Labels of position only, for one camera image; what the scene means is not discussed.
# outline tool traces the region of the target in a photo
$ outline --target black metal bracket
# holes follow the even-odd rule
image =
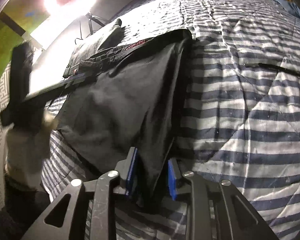
[[[37,133],[42,124],[43,110],[47,102],[67,95],[78,87],[96,82],[98,75],[108,70],[100,68],[98,71],[79,73],[29,95],[32,59],[33,51],[28,42],[15,47],[12,51],[10,101],[8,106],[0,112],[3,127],[14,123],[15,127]]]
[[[175,200],[184,200],[188,209],[188,240],[212,240],[209,201],[213,202],[218,240],[278,240],[275,233],[229,181],[212,182],[185,170],[175,158],[168,161],[168,184]]]
[[[90,240],[115,240],[114,198],[132,192],[138,149],[131,147],[126,160],[96,180],[74,179],[46,208],[22,240],[84,239],[89,201],[93,200]]]
[[[90,35],[93,35],[93,28],[92,28],[92,22],[91,21],[94,21],[95,23],[99,24],[101,27],[104,27],[106,25],[104,23],[102,23],[100,20],[105,21],[106,24],[109,23],[108,20],[103,19],[103,18],[98,17],[98,16],[95,16],[95,15],[92,15],[91,13],[87,13],[86,17],[88,18],[88,25],[89,25]]]

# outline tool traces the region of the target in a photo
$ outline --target bed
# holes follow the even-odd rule
[[[281,240],[293,239],[300,230],[300,20],[274,0],[134,0],[117,17],[125,26],[120,45],[191,31],[191,84],[177,138],[184,161],[206,179],[230,179]],[[56,115],[65,100],[49,111]],[[88,175],[57,131],[50,150],[42,183],[53,200]],[[185,239],[186,220],[186,204],[169,197],[157,215],[118,203],[117,239]]]

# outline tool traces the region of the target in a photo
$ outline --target wrinkled fabric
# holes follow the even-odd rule
[[[121,42],[124,33],[124,28],[121,27],[121,24],[121,20],[117,19],[86,38],[83,43],[77,45],[72,52],[63,77],[68,78],[73,75],[80,61],[96,54],[98,50],[117,46]]]
[[[280,239],[293,239],[300,230],[300,74],[292,73],[300,73],[300,20],[274,0],[135,0],[117,17],[126,26],[120,45],[191,31],[179,150],[205,178],[230,179]],[[54,198],[84,175],[58,132],[50,142],[42,178]],[[123,207],[116,215],[117,239],[185,239],[184,203],[167,198],[155,216]]]
[[[300,19],[300,8],[294,2],[288,2],[287,0],[275,0],[282,5],[282,7],[291,15]]]

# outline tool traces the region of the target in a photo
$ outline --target blue clamp pad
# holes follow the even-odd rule
[[[170,196],[173,200],[177,199],[178,191],[177,187],[180,184],[181,173],[178,167],[177,160],[175,158],[171,158],[168,160],[168,186]]]
[[[138,160],[137,152],[138,152],[137,148],[131,147],[129,150],[128,158],[126,159],[127,163],[129,162],[129,160],[131,160],[130,166],[129,166],[129,171],[128,171],[128,176],[127,176],[127,180],[126,180],[126,193],[125,193],[126,196],[131,195],[131,192],[132,192],[133,179],[134,179],[134,175],[136,173],[136,166],[137,166],[137,160]]]

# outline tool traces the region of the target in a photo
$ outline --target black cable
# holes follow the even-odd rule
[[[79,24],[80,24],[80,37],[81,37],[81,38],[75,38],[75,39],[74,39],[74,43],[75,43],[76,45],[77,45],[77,42],[76,42],[77,39],[83,41],[83,38],[82,38],[82,32],[81,32],[81,21],[79,21]]]
[[[82,41],[83,41],[83,38],[82,38],[82,32],[81,32],[81,21],[79,21],[79,23],[80,23],[80,37],[81,37],[81,38],[75,38],[75,39],[74,39],[74,43],[75,43],[76,45],[77,45],[77,42],[76,42],[77,40],[82,40]]]

